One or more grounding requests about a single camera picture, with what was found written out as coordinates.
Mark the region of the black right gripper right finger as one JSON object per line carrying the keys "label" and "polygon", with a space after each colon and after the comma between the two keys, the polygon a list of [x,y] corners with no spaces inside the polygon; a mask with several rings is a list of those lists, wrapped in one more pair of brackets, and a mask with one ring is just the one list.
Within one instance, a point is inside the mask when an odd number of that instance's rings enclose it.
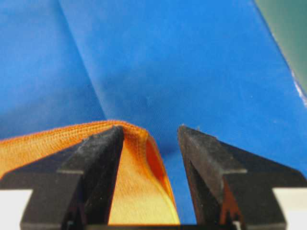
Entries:
{"label": "black right gripper right finger", "polygon": [[177,138],[198,224],[306,229],[307,180],[300,171],[184,125]]}

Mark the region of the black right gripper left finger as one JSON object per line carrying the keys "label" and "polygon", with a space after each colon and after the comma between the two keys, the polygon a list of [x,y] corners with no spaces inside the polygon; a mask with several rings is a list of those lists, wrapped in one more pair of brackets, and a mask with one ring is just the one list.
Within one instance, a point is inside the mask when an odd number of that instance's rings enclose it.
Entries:
{"label": "black right gripper left finger", "polygon": [[123,127],[113,126],[5,173],[1,229],[80,230],[106,224],[123,141]]}

